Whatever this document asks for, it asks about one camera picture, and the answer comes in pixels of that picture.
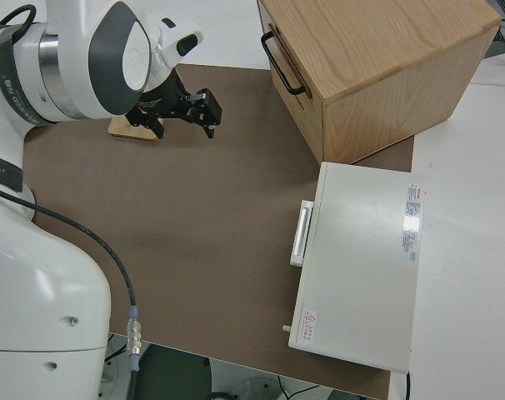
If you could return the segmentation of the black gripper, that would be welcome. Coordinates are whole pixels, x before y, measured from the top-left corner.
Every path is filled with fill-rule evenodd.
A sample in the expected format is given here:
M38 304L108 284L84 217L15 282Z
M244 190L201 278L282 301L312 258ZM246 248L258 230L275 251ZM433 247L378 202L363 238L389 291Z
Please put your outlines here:
M158 139L164 135L159 118L179 118L202 126L208 138L214 136L214 126L222 120L223 110L208 88L195 94L187 91L176 68L154 89L144 92L135 106L126 114L134 126L149 126Z

